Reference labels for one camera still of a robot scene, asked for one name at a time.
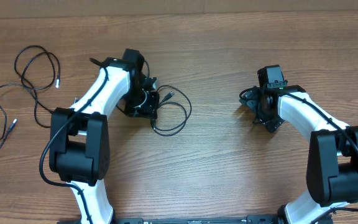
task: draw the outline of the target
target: black plastic object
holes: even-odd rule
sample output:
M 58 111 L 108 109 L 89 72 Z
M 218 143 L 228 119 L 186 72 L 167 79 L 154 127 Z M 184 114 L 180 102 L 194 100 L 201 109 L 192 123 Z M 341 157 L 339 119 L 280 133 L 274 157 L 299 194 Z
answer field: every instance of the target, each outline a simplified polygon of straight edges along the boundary
M 74 114 L 72 109 L 56 108 L 52 113 L 50 137 Z M 86 131 L 86 143 L 74 142 L 68 136 Z M 106 176 L 110 162 L 107 116 L 80 114 L 63 129 L 50 146 L 49 168 L 62 181 L 80 181 L 94 186 Z
M 279 65 L 272 65 L 258 70 L 259 87 L 280 88 L 288 93 L 296 91 L 305 92 L 302 87 L 287 86 L 287 81 Z M 240 99 L 242 105 L 248 106 L 255 114 L 254 124 L 262 124 L 267 131 L 273 133 L 284 122 L 278 115 L 278 97 L 281 95 L 262 90 L 251 90 L 242 95 L 246 100 Z
M 108 57 L 98 63 L 101 67 L 116 67 L 129 72 L 131 85 L 122 97 L 125 100 L 124 114 L 133 118 L 157 119 L 159 93 L 157 78 L 146 77 L 142 73 L 144 57 L 138 50 L 126 49 L 122 59 Z
M 346 133 L 358 147 L 358 126 L 348 127 Z M 338 151 L 351 161 L 338 164 Z M 306 183 L 312 199 L 322 207 L 358 202 L 358 155 L 339 131 L 311 133 Z

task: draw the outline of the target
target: cable connector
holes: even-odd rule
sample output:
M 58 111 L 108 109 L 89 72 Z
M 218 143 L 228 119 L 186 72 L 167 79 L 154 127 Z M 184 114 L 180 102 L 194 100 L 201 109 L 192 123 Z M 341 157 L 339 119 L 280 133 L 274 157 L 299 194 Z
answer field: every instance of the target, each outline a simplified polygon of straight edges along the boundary
M 169 93 L 164 97 L 164 99 L 161 101 L 161 103 L 163 103 L 163 102 L 169 100 L 169 99 L 172 98 L 174 95 L 175 95 L 175 92 L 174 92 L 174 91 L 169 92 Z
M 10 125 L 10 127 L 7 129 L 7 132 L 6 134 L 10 133 L 12 131 L 12 129 L 15 127 L 16 125 L 16 122 L 17 122 L 17 119 L 14 119 L 12 124 Z

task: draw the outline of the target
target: table surface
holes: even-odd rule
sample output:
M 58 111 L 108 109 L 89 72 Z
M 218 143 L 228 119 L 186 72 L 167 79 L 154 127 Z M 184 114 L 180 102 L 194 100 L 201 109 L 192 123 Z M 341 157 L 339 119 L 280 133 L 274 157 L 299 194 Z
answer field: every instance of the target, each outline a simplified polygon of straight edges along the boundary
M 98 76 L 94 57 L 121 57 L 137 49 L 161 84 L 184 91 L 193 113 L 183 131 L 156 135 L 145 119 L 115 111 L 109 119 L 109 201 L 117 216 L 143 218 L 243 217 L 275 213 L 306 189 L 308 141 L 289 123 L 274 133 L 254 126 L 238 102 L 258 85 L 256 71 L 279 64 L 290 85 L 350 125 L 358 125 L 358 11 L 114 16 L 0 20 L 0 85 L 18 83 L 13 62 L 20 49 L 42 45 L 62 66 L 59 89 L 39 93 L 49 108 L 69 107 Z M 19 70 L 38 51 L 26 52 Z M 27 78 L 52 78 L 46 58 Z M 173 100 L 185 104 L 176 94 Z M 0 90 L 8 123 L 17 125 L 0 150 L 0 223 L 55 223 L 80 217 L 70 189 L 46 184 L 39 157 L 49 130 L 34 121 L 34 101 L 22 88 Z M 159 125 L 177 124 L 183 112 L 159 111 Z M 0 133 L 3 127 L 0 111 Z M 41 122 L 50 115 L 39 110 Z M 47 176 L 59 180 L 44 165 Z M 339 212 L 338 223 L 358 223 Z

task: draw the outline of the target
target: wooden tabletop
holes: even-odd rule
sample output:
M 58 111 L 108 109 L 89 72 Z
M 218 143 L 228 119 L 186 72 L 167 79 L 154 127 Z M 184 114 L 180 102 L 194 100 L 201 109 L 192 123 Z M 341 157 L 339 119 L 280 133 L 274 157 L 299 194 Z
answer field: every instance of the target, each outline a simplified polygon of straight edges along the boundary
M 39 93 L 51 109 L 69 107 L 98 76 L 90 57 L 140 50 L 151 75 L 184 91 L 193 104 L 186 127 L 160 137 L 145 119 L 115 111 L 109 119 L 111 160 L 105 178 L 117 216 L 143 218 L 243 217 L 275 213 L 306 190 L 308 141 L 289 123 L 274 133 L 254 126 L 238 102 L 258 85 L 256 71 L 279 64 L 290 85 L 350 125 L 358 125 L 358 11 L 114 16 L 0 20 L 0 85 L 19 83 L 20 49 L 42 45 L 62 66 L 60 88 Z M 19 70 L 38 51 L 26 52 Z M 46 58 L 27 78 L 52 79 Z M 186 101 L 179 94 L 173 100 Z M 49 130 L 34 121 L 34 101 L 19 87 L 0 90 L 8 124 L 17 125 L 0 150 L 0 223 L 55 223 L 80 217 L 70 189 L 40 178 L 39 157 Z M 158 125 L 181 122 L 178 108 L 158 111 Z M 44 124 L 50 115 L 39 110 Z M 0 133 L 4 117 L 0 110 Z M 58 175 L 44 166 L 47 176 Z M 358 223 L 338 212 L 336 223 Z

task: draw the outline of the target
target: wooden table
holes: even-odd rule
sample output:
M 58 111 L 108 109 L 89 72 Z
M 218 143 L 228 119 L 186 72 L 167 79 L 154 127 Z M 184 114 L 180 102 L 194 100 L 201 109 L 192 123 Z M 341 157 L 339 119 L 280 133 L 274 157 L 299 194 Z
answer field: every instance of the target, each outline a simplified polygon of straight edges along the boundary
M 358 11 L 115 16 L 0 20 L 0 85 L 20 82 L 13 62 L 20 49 L 42 45 L 62 65 L 59 89 L 40 93 L 49 108 L 69 107 L 98 76 L 89 57 L 121 57 L 137 49 L 161 84 L 183 90 L 193 114 L 177 136 L 163 138 L 149 121 L 115 111 L 109 120 L 111 160 L 106 188 L 117 216 L 242 217 L 275 213 L 306 189 L 308 141 L 285 123 L 275 134 L 253 126 L 238 102 L 258 85 L 256 71 L 280 64 L 337 119 L 358 125 Z M 19 69 L 35 54 L 27 52 Z M 44 86 L 48 61 L 31 65 L 28 79 Z M 175 101 L 185 104 L 176 94 Z M 17 126 L 0 150 L 0 223 L 55 223 L 80 217 L 70 189 L 39 176 L 49 130 L 33 117 L 34 101 L 18 87 L 0 90 L 8 123 Z M 159 110 L 160 126 L 179 123 L 177 108 Z M 50 115 L 39 111 L 41 122 Z M 0 133 L 3 114 L 0 111 Z M 58 175 L 44 169 L 52 180 Z M 336 223 L 358 223 L 340 212 Z

